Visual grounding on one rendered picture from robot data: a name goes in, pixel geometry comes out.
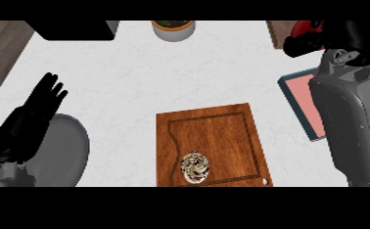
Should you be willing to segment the pink tray with teal rim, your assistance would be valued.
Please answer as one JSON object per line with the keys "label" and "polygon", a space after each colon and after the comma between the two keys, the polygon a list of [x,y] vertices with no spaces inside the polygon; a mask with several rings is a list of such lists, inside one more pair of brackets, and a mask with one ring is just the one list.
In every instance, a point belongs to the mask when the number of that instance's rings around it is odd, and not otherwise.
{"label": "pink tray with teal rim", "polygon": [[305,69],[283,75],[277,80],[277,85],[311,142],[325,138],[321,116],[309,90],[309,80],[317,73],[317,68]]}

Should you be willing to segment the black flat appliance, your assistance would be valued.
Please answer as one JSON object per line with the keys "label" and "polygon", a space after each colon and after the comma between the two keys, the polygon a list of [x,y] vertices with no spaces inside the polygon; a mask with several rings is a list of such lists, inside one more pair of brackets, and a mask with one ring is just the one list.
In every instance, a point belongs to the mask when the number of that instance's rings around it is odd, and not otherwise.
{"label": "black flat appliance", "polygon": [[26,21],[47,41],[110,41],[115,38],[118,21]]}

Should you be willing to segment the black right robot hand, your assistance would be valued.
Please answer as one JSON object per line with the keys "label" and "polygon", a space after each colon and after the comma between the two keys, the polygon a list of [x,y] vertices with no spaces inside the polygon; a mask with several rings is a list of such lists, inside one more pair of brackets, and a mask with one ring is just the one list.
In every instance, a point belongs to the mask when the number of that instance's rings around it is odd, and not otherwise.
{"label": "black right robot hand", "polygon": [[[367,21],[323,21],[323,47],[356,52],[358,56],[345,64],[352,67],[370,66],[370,23]],[[284,38],[283,52],[290,58],[308,53],[300,53],[293,46],[290,35]]]}

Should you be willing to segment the red round object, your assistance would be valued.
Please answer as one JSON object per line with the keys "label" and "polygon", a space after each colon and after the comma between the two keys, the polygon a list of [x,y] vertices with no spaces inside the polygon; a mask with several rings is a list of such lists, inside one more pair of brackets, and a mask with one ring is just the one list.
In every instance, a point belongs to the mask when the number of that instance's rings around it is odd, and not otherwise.
{"label": "red round object", "polygon": [[297,21],[290,31],[295,49],[300,53],[317,51],[323,47],[323,21]]}

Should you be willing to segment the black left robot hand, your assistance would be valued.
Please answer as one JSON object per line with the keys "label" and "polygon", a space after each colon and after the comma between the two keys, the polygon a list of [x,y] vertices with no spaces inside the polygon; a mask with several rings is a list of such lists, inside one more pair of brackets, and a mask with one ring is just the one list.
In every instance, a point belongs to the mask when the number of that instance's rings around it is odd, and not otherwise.
{"label": "black left robot hand", "polygon": [[0,163],[23,163],[35,156],[50,120],[68,94],[62,87],[57,75],[48,72],[26,102],[9,114],[0,125]]}

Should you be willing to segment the mottled beige pear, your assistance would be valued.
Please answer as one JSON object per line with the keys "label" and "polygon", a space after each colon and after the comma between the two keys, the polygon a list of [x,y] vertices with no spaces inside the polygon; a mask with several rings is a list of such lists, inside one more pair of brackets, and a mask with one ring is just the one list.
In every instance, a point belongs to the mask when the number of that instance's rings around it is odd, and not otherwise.
{"label": "mottled beige pear", "polygon": [[188,184],[199,184],[208,177],[209,162],[199,151],[188,152],[181,161],[181,173]]}

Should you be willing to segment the brown cardboard box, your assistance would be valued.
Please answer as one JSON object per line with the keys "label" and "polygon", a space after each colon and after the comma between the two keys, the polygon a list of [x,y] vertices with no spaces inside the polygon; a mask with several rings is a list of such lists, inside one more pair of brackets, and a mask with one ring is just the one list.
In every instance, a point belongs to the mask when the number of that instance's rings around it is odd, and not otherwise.
{"label": "brown cardboard box", "polygon": [[267,21],[267,29],[274,49],[283,48],[284,38],[290,35],[295,21]]}

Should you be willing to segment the grey plant pot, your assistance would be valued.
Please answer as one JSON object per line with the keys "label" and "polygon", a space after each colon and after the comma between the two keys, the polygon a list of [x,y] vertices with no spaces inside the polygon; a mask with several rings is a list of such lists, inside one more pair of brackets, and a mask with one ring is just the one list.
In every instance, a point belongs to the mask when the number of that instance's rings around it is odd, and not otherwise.
{"label": "grey plant pot", "polygon": [[166,27],[152,21],[156,36],[168,42],[180,42],[185,40],[194,32],[194,21],[187,21],[178,27]]}

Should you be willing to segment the brown wooden cutting board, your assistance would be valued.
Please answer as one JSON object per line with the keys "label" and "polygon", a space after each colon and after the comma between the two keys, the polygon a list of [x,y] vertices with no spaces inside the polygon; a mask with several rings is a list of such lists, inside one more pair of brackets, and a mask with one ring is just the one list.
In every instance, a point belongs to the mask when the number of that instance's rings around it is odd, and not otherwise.
{"label": "brown wooden cutting board", "polygon": [[[185,181],[181,164],[197,151],[208,176]],[[156,114],[156,185],[166,187],[271,187],[249,104]]]}

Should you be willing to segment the grey oval plate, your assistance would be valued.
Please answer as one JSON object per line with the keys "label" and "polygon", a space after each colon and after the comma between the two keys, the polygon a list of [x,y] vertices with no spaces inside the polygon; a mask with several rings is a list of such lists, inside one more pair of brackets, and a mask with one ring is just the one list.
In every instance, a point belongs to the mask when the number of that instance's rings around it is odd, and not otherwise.
{"label": "grey oval plate", "polygon": [[56,114],[34,158],[26,162],[37,187],[75,187],[87,166],[90,138],[79,120]]}

